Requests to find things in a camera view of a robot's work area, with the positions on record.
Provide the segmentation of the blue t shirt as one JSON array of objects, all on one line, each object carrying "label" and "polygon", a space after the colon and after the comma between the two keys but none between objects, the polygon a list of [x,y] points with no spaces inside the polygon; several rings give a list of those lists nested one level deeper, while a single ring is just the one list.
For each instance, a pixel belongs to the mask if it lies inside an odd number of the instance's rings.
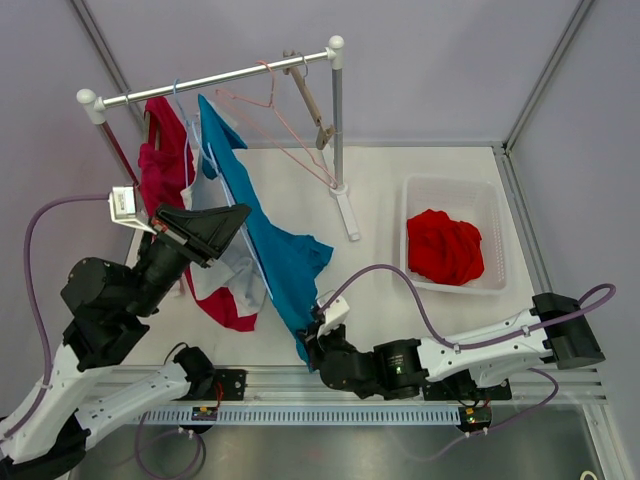
[{"label": "blue t shirt", "polygon": [[[234,151],[247,147],[244,140],[215,110],[205,96],[198,96],[201,152],[211,145],[221,171],[237,203],[246,204],[246,219],[255,249],[273,294],[272,304],[293,337],[313,322],[312,307],[318,296],[317,276],[329,264],[333,248],[311,235],[291,234],[272,224],[264,213],[246,168]],[[206,176],[217,176],[210,165]]]}]

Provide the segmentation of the pink wire hanger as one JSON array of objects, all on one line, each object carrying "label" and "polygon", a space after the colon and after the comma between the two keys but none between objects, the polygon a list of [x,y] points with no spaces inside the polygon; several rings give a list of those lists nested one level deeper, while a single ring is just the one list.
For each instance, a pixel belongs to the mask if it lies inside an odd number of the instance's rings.
[{"label": "pink wire hanger", "polygon": [[[225,107],[229,107],[233,112],[238,114],[240,118],[247,123],[253,130],[267,139],[273,146],[283,152],[287,157],[293,160],[297,165],[302,167],[305,171],[310,173],[314,178],[319,180],[322,184],[329,189],[336,189],[339,186],[337,178],[331,173],[324,160],[320,160],[318,156],[313,153],[310,147],[305,141],[298,135],[298,133],[287,122],[286,118],[282,115],[276,105],[276,91],[277,91],[277,74],[275,70],[268,65],[266,61],[258,61],[259,66],[264,66],[271,78],[269,97],[266,102],[261,102],[256,99],[242,96],[232,92],[231,90],[224,88],[217,88],[215,90],[216,99]],[[255,120],[252,120],[242,110],[235,106],[236,102],[241,102],[247,105],[251,105],[257,108],[269,110],[273,116],[277,119],[279,124],[285,129],[285,131],[295,140],[297,145],[303,149],[306,155],[309,157],[312,166],[309,166],[299,157],[293,155],[287,148],[285,148],[279,141],[277,141],[272,135],[267,133]]]}]

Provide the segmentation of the red t shirt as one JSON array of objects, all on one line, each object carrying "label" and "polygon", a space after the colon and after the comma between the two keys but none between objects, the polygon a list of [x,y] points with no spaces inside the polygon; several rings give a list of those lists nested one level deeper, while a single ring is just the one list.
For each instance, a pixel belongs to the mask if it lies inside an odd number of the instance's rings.
[{"label": "red t shirt", "polygon": [[471,223],[428,209],[406,221],[408,268],[441,285],[462,286],[485,271],[482,235]]}]

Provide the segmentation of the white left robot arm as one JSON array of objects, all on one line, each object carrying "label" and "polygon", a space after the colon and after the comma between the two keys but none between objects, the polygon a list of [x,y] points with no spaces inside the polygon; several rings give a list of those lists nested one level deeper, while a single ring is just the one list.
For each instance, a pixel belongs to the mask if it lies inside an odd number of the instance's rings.
[{"label": "white left robot arm", "polygon": [[61,291],[72,321],[42,380],[1,422],[2,478],[57,479],[135,417],[212,392],[215,367],[202,350],[186,347],[142,380],[87,399],[148,332],[143,319],[157,313],[191,265],[212,266],[250,212],[245,204],[199,211],[163,204],[149,221],[134,266],[96,257],[74,266]]}]

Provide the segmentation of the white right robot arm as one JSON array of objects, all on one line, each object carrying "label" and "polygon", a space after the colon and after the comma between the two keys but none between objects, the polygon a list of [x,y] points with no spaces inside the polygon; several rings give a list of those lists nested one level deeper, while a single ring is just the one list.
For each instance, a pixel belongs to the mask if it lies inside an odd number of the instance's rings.
[{"label": "white right robot arm", "polygon": [[412,338],[360,352],[346,339],[346,315],[325,315],[319,307],[312,311],[313,323],[296,335],[325,386],[361,399],[413,398],[442,383],[453,387],[455,397],[470,399],[537,365],[569,370],[604,361],[576,299],[547,292],[534,296],[532,303],[508,319],[446,343]]}]

